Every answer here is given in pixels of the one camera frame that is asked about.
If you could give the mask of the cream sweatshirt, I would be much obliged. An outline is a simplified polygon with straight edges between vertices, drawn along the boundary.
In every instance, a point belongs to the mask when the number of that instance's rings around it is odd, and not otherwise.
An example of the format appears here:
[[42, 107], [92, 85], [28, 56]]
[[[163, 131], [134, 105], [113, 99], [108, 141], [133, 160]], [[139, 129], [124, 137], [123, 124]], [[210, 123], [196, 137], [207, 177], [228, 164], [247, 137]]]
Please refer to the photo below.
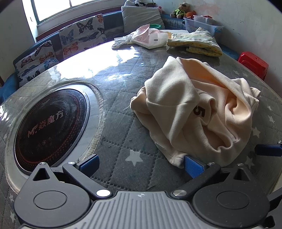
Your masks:
[[187, 155], [228, 166], [250, 138], [259, 95], [244, 78], [170, 56], [132, 97], [130, 108], [173, 166], [182, 168]]

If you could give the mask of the round black induction cooktop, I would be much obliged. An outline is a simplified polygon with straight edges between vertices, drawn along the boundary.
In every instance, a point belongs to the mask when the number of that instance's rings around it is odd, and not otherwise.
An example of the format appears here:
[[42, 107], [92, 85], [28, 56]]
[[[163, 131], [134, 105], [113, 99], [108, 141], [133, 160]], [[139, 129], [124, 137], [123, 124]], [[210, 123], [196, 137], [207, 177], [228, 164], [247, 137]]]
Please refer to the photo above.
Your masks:
[[46, 162], [60, 164], [77, 144], [89, 117], [86, 94], [60, 89], [39, 100], [24, 116], [17, 130], [14, 158], [24, 174]]

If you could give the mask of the grey quilted star table mat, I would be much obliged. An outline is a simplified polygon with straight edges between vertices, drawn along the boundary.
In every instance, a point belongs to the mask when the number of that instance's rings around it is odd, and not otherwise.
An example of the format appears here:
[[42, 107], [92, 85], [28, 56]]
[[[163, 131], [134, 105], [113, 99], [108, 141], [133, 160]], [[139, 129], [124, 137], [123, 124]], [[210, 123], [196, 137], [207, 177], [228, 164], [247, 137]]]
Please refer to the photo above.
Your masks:
[[104, 125], [100, 138], [94, 139], [96, 119], [90, 117], [87, 134], [76, 148], [82, 154], [94, 143], [100, 158], [94, 181], [111, 191], [170, 192], [189, 180], [182, 169], [167, 161], [130, 109], [131, 98], [169, 56], [198, 59], [231, 79], [244, 78], [260, 90], [250, 140], [236, 161], [249, 168], [266, 193], [279, 187], [281, 158], [254, 153], [257, 144], [276, 144], [281, 140], [281, 97], [264, 81], [228, 55], [214, 58], [175, 48], [147, 50], [137, 45], [115, 51], [108, 42], [50, 68], [1, 104], [1, 228], [20, 225], [13, 209], [17, 190], [6, 169], [6, 160], [13, 157], [17, 127], [35, 102], [68, 83], [93, 84], [101, 93]]

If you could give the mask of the red plastic stool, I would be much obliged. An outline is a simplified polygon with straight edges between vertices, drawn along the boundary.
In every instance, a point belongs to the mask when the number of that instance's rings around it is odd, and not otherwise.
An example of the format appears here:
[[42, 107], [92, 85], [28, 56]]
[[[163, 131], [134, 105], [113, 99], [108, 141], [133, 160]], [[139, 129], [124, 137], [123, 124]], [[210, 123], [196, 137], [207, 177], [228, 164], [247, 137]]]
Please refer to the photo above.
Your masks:
[[263, 59], [250, 51], [244, 51], [239, 56], [238, 62], [251, 70], [264, 81], [269, 65]]

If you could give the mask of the blue sofa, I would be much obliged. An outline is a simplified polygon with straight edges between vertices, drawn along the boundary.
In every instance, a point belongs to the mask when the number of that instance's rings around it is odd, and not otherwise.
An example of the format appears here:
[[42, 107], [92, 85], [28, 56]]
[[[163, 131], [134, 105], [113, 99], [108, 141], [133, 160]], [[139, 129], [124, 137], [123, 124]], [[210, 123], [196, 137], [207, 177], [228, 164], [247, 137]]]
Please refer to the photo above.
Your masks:
[[[171, 19], [169, 15], [162, 14], [161, 18], [164, 22], [164, 26], [167, 29], [172, 30], [184, 30], [185, 25], [182, 20], [179, 19]], [[123, 19], [122, 19], [122, 12], [115, 11], [111, 13], [103, 14], [104, 19], [104, 26], [105, 26], [105, 33], [108, 41], [112, 41], [115, 37], [120, 37], [124, 35], [124, 26], [123, 26]], [[53, 32], [51, 35], [47, 36], [46, 38], [40, 40], [38, 43], [33, 45], [31, 48], [26, 50], [23, 54], [17, 57], [13, 64], [16, 64], [25, 56], [28, 56], [30, 53], [35, 51], [40, 45], [43, 43], [50, 41], [53, 45], [53, 49], [56, 52], [56, 58], [59, 62], [63, 61], [63, 49], [60, 42], [59, 31]], [[231, 58], [238, 60], [239, 54], [234, 50], [226, 47], [225, 45], [220, 44], [220, 47], [226, 55], [230, 56]], [[12, 95], [15, 91], [19, 89], [19, 79], [17, 73], [11, 74], [4, 85], [1, 87], [1, 103], [3, 103], [10, 95]]]

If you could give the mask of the folded yellow green blanket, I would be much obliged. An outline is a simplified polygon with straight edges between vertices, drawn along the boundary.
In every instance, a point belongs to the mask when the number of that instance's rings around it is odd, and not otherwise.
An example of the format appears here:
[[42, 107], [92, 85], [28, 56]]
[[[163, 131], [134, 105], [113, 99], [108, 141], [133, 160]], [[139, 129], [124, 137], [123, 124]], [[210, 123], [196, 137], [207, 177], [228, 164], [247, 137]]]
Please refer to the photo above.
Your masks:
[[208, 30], [199, 27], [192, 33], [172, 33], [167, 41], [169, 47], [185, 47], [186, 51], [210, 57], [220, 57], [222, 49]]

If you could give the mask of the left butterfly cushion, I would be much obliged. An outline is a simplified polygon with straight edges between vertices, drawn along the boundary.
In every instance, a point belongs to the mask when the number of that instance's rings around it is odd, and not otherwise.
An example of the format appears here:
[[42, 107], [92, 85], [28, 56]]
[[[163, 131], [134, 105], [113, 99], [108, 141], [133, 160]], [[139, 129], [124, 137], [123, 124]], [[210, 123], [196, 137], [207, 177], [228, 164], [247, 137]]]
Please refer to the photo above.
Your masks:
[[57, 65], [59, 60], [51, 41], [41, 44], [29, 55], [16, 62], [15, 71], [18, 76], [19, 87], [24, 86], [39, 74]]

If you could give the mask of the butterfly cushion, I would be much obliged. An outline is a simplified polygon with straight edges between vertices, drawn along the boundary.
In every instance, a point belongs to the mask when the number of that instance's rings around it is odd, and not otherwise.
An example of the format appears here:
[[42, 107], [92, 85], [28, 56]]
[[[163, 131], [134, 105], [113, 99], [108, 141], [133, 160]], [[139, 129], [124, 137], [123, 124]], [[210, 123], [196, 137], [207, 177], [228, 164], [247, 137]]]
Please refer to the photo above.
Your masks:
[[59, 31], [59, 37], [62, 45], [63, 59], [68, 59], [82, 51], [93, 48], [105, 43], [103, 15], [80, 20]]
[[24, 86], [39, 74], [57, 65], [59, 60], [51, 41], [41, 44], [29, 55], [16, 62], [15, 71], [18, 76], [19, 87]]

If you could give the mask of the clear plastic storage box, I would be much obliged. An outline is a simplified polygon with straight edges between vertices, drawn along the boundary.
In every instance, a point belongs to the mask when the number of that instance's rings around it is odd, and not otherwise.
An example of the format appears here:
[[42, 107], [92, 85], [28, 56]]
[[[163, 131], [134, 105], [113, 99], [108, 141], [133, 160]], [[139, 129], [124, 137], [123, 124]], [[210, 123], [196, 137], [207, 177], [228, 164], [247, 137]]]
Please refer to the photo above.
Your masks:
[[185, 29], [189, 32], [195, 32], [198, 28], [203, 28], [211, 33], [212, 36], [220, 35], [224, 27], [221, 25], [210, 25], [200, 21], [184, 18]]

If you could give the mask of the pink white packaged garment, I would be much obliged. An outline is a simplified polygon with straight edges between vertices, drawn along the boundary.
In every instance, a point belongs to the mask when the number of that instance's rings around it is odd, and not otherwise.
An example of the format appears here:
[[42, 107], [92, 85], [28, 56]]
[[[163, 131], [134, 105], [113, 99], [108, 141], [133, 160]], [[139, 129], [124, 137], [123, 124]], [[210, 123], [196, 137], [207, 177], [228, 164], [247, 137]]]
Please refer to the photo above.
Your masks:
[[119, 49], [122, 45], [136, 44], [148, 50], [160, 48], [166, 45], [169, 39], [168, 33], [155, 28], [149, 24], [139, 27], [129, 35], [114, 38], [113, 50]]

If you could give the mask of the teddy bear toy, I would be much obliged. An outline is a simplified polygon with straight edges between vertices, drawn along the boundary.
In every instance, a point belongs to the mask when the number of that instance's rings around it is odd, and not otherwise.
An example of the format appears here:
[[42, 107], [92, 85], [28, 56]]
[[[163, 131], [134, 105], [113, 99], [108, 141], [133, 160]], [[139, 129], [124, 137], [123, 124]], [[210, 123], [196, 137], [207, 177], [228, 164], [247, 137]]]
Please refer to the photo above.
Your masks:
[[183, 19], [184, 16], [190, 12], [190, 5], [186, 2], [181, 3], [177, 9], [170, 14], [171, 18]]

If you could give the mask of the right butterfly cushion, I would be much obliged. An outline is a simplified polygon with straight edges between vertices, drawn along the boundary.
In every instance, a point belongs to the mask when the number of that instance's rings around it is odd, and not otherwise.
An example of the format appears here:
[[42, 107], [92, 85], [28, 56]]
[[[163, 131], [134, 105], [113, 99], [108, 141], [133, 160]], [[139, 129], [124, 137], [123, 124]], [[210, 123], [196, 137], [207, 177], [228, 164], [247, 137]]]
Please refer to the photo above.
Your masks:
[[62, 45], [63, 59], [68, 59], [82, 51], [93, 48], [105, 43], [103, 15], [80, 20], [59, 31], [59, 37]]

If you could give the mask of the green plastic bowl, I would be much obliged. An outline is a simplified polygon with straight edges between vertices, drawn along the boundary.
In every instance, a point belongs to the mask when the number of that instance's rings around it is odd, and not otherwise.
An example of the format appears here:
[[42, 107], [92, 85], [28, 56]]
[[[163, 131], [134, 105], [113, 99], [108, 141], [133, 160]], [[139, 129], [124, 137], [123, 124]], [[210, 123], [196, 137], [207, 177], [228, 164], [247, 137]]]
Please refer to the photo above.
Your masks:
[[160, 24], [150, 24], [151, 29], [160, 29], [162, 26]]

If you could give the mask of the window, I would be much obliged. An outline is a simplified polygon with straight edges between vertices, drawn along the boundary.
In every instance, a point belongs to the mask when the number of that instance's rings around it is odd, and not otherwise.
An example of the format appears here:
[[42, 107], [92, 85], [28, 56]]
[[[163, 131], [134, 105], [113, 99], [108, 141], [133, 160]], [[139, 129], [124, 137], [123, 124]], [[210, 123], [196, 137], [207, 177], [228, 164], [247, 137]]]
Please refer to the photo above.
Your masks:
[[31, 1], [38, 24], [60, 14], [82, 16], [87, 13], [122, 6], [125, 1]]

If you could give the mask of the grey pillow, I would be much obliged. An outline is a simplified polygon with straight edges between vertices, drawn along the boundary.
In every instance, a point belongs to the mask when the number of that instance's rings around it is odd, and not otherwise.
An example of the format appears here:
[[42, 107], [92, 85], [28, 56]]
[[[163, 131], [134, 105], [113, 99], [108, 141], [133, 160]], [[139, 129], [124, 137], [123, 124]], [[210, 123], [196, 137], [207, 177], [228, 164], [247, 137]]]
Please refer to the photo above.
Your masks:
[[165, 29], [160, 12], [156, 8], [122, 6], [124, 32], [130, 34], [146, 24], [158, 24]]

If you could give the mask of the white plush toy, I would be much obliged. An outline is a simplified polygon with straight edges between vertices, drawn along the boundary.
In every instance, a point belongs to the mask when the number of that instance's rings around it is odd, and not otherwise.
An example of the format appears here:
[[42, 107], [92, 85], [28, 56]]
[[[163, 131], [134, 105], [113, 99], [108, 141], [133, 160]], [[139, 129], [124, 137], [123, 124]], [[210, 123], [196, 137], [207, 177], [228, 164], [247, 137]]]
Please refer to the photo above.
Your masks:
[[126, 0], [124, 6], [146, 7], [147, 3], [144, 3], [140, 0]]

